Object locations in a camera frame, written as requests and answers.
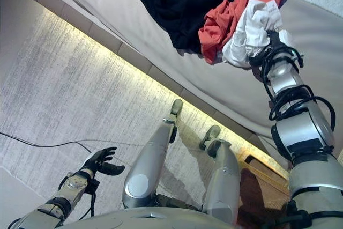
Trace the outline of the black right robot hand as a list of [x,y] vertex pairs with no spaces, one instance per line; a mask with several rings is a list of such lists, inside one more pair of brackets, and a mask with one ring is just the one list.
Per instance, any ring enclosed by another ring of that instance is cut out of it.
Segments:
[[284,44],[280,41],[279,33],[277,31],[268,30],[267,36],[270,43],[263,47],[262,50],[255,56],[249,58],[249,64],[252,67],[260,67],[264,60],[267,58],[268,54],[272,51],[282,47]]

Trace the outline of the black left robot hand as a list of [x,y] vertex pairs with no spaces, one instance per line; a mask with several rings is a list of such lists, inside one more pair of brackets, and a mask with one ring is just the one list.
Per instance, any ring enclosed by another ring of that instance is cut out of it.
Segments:
[[87,169],[91,171],[93,175],[95,175],[96,172],[100,172],[102,174],[110,176],[120,175],[125,170],[125,166],[117,166],[109,163],[109,161],[113,159],[116,150],[117,147],[109,147],[97,151],[88,159],[86,159],[81,167],[81,170]]

